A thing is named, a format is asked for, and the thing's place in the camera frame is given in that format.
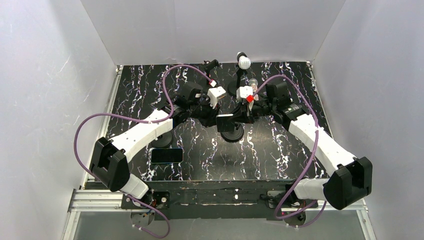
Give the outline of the black phone silver edge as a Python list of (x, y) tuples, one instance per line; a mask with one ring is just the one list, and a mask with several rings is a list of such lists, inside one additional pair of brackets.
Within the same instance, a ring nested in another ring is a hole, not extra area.
[(218, 114), (215, 118), (216, 128), (219, 133), (233, 132), (236, 129), (234, 114)]

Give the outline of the black phone stand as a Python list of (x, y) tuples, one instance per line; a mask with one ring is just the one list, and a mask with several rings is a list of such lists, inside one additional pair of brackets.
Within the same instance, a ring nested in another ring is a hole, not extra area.
[(239, 127), (234, 131), (221, 132), (221, 137), (228, 143), (235, 143), (240, 141), (244, 137), (244, 128)]
[(173, 143), (173, 134), (169, 131), (157, 137), (150, 144), (156, 149), (166, 149)]

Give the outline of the black phone stand front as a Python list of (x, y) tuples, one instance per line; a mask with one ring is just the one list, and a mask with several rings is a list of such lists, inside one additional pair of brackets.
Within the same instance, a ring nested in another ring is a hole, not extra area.
[(173, 143), (173, 134), (169, 131), (157, 137), (150, 144), (156, 149), (166, 149)]

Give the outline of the black phone blue edge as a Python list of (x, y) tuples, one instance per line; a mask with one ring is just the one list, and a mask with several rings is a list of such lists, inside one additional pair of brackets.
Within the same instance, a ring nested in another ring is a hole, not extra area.
[(151, 151), (150, 162), (152, 164), (176, 164), (181, 163), (183, 157), (182, 148), (154, 148)]

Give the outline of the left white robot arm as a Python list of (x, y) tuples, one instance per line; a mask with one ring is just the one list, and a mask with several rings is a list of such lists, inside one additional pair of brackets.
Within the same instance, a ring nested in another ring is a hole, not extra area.
[(207, 94), (203, 94), (202, 87), (193, 82), (181, 90), (171, 102), (154, 110), (129, 130), (111, 139), (101, 137), (96, 141), (88, 169), (111, 192), (120, 191), (142, 199), (150, 188), (130, 172), (129, 162), (133, 157), (188, 118), (210, 125), (218, 114), (219, 100), (226, 96), (221, 86), (209, 88)]

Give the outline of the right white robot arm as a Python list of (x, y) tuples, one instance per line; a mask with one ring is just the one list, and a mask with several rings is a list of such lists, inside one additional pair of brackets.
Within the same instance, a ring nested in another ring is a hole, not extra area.
[(285, 81), (266, 84), (264, 100), (256, 98), (251, 85), (240, 86), (236, 98), (240, 102), (240, 123), (251, 123), (253, 117), (273, 116), (286, 131), (309, 150), (310, 159), (317, 158), (328, 178), (306, 178), (301, 173), (286, 187), (277, 207), (299, 200), (326, 201), (337, 210), (368, 196), (372, 192), (373, 164), (367, 157), (358, 158), (340, 146), (318, 124), (318, 118), (307, 102), (295, 103), (289, 96)]

